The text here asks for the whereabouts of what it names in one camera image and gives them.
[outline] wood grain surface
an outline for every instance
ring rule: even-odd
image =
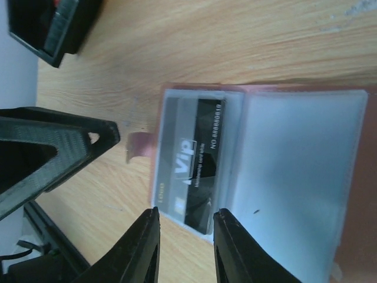
[[[150,161],[126,164],[125,143],[154,130],[163,83],[376,84],[376,6],[106,0],[78,55],[39,62],[38,105],[114,120],[122,141],[38,202],[93,264],[150,207]],[[160,282],[215,280],[213,247],[161,218]]]

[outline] black device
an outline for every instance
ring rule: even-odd
[[[102,0],[7,0],[9,33],[53,67],[78,52]]]
[[[94,143],[90,133],[99,135]],[[38,107],[0,110],[0,220],[119,141],[112,121]]]
[[[0,283],[156,283],[160,261],[160,215],[145,210],[114,247],[93,266],[34,201],[25,216],[39,236],[42,256],[11,265]],[[218,283],[298,283],[258,245],[227,209],[214,214],[214,256]]]

